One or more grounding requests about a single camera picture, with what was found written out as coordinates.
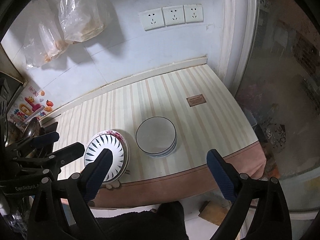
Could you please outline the clear plastic bag left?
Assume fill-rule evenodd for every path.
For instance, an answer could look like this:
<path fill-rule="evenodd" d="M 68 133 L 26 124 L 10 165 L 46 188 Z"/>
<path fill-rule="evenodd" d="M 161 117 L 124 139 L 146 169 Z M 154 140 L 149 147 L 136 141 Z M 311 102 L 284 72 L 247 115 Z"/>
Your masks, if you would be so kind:
<path fill-rule="evenodd" d="M 26 67 L 41 67 L 57 59 L 68 48 L 61 37 L 47 0 L 32 0 L 28 9 L 27 31 L 23 51 Z"/>

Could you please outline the colourful fruit sticker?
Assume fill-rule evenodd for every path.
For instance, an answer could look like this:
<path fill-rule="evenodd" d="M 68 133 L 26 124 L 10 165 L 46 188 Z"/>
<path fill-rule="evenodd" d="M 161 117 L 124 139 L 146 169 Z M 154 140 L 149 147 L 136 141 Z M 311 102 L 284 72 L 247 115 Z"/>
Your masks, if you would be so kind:
<path fill-rule="evenodd" d="M 32 118 L 40 121 L 51 113 L 54 107 L 51 94 L 35 82 L 29 81 L 13 103 L 7 117 L 19 130 L 24 131 Z"/>

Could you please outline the white door frame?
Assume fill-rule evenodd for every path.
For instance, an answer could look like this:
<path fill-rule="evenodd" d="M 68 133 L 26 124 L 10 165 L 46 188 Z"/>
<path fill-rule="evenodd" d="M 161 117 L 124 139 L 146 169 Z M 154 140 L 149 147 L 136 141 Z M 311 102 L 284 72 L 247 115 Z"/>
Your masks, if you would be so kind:
<path fill-rule="evenodd" d="M 221 52 L 217 75 L 232 95 L 243 78 L 257 28 L 259 0 L 222 0 Z"/>

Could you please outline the brown label on mat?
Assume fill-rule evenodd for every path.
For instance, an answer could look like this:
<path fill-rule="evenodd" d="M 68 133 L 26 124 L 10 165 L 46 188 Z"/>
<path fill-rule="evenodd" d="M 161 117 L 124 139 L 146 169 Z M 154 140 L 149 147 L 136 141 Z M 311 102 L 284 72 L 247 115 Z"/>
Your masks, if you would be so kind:
<path fill-rule="evenodd" d="M 206 103 L 206 99 L 204 98 L 204 96 L 202 94 L 190 96 L 190 97 L 186 98 L 186 100 L 187 100 L 188 105 L 190 107 L 194 107 L 194 106 Z"/>

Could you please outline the white bowl dark rim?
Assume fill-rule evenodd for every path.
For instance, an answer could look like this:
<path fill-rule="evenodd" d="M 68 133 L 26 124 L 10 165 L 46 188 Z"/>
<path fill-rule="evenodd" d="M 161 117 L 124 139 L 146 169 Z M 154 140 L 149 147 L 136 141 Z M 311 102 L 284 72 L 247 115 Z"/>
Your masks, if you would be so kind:
<path fill-rule="evenodd" d="M 176 127 L 168 118 L 153 116 L 139 125 L 135 140 L 139 149 L 146 155 L 163 158 L 176 150 Z"/>

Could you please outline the wooden board on floor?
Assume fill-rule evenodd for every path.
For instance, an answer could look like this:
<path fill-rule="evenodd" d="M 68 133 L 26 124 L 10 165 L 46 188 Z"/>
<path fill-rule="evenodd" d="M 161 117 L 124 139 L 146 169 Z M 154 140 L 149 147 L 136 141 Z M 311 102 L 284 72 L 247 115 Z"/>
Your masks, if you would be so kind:
<path fill-rule="evenodd" d="M 220 226 L 228 213 L 228 209 L 212 201 L 205 201 L 199 209 L 199 217 Z"/>

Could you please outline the white wall socket middle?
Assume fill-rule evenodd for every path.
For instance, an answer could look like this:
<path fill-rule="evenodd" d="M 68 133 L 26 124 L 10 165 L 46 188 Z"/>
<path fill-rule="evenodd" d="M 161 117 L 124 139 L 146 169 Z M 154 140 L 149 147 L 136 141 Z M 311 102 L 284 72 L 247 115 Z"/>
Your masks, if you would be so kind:
<path fill-rule="evenodd" d="M 185 24 L 183 5 L 162 8 L 166 26 Z"/>

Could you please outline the white wall socket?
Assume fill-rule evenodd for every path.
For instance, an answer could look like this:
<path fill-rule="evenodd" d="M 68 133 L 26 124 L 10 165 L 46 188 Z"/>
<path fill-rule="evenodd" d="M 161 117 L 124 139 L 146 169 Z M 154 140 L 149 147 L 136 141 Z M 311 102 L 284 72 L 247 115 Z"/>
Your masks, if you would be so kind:
<path fill-rule="evenodd" d="M 203 7 L 201 4 L 184 4 L 183 9 L 186 23 L 203 22 Z"/>
<path fill-rule="evenodd" d="M 162 8 L 166 26 L 185 24 L 183 5 Z"/>
<path fill-rule="evenodd" d="M 140 12 L 139 19 L 145 31 L 165 27 L 161 8 Z"/>

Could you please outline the metal ladle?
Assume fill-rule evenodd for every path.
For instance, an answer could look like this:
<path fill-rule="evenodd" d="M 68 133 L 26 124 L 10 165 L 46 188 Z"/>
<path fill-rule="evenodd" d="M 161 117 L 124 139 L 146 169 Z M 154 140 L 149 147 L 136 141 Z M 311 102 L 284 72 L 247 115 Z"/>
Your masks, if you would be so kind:
<path fill-rule="evenodd" d="M 40 135 L 41 126 L 37 118 L 32 118 L 24 132 L 12 122 L 8 122 L 8 135 L 5 137 L 5 146 L 9 146 L 23 138 L 32 138 Z"/>

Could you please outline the clear plastic bag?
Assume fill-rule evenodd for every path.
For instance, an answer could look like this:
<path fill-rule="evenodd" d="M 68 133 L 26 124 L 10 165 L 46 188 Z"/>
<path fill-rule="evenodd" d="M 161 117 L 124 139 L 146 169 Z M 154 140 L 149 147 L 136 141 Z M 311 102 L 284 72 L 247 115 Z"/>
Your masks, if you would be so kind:
<path fill-rule="evenodd" d="M 88 41 L 104 30 L 97 0 L 60 0 L 59 22 L 69 44 Z"/>
<path fill-rule="evenodd" d="M 41 67 L 57 59 L 68 48 L 61 37 L 47 0 L 32 0 L 28 9 L 27 31 L 23 51 L 26 67 Z"/>

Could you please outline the white plate blue stripes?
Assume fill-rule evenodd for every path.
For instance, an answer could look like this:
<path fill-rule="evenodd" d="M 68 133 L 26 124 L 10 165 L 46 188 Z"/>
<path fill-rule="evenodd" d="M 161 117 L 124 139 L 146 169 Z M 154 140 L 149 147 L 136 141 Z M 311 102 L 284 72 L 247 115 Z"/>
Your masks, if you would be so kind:
<path fill-rule="evenodd" d="M 84 153 L 84 164 L 85 166 L 93 164 L 99 172 L 107 175 L 109 169 L 113 164 L 113 154 L 108 148 L 103 148 L 97 139 L 99 133 L 93 136 L 89 141 L 85 153 Z"/>

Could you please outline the striped table mat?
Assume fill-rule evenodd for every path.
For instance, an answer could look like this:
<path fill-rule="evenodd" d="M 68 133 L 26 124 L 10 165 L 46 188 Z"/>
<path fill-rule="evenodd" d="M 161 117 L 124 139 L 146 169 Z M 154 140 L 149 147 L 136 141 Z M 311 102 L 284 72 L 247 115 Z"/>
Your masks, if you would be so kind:
<path fill-rule="evenodd" d="M 262 177 L 266 157 L 234 96 L 206 65 L 132 83 L 58 117 L 54 150 L 80 142 L 85 154 L 64 166 L 66 179 L 105 144 L 114 166 L 95 207 L 123 208 L 192 197 L 216 188 L 207 166 L 215 149 L 238 172 Z"/>

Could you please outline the white wall socket right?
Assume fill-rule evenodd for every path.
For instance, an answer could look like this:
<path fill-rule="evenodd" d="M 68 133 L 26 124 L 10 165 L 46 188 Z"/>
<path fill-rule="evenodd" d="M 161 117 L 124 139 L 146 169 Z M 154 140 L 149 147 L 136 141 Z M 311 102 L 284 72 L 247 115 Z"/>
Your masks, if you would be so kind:
<path fill-rule="evenodd" d="M 183 9 L 186 23 L 203 22 L 203 7 L 201 4 L 184 4 Z"/>

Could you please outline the clear plastic bag right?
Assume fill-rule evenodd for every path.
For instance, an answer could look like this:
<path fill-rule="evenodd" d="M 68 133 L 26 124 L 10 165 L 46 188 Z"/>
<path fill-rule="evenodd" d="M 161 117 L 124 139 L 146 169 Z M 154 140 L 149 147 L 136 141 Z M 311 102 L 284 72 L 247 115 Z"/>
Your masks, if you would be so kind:
<path fill-rule="evenodd" d="M 97 0 L 60 0 L 59 22 L 69 44 L 88 41 L 104 30 Z"/>

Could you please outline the white wall socket left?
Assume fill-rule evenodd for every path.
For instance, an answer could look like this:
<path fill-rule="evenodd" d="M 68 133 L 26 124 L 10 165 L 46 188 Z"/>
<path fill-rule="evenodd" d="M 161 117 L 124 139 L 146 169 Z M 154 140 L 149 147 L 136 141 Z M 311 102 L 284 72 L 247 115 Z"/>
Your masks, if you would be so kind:
<path fill-rule="evenodd" d="M 139 19 L 145 31 L 165 27 L 161 8 L 140 12 Z"/>

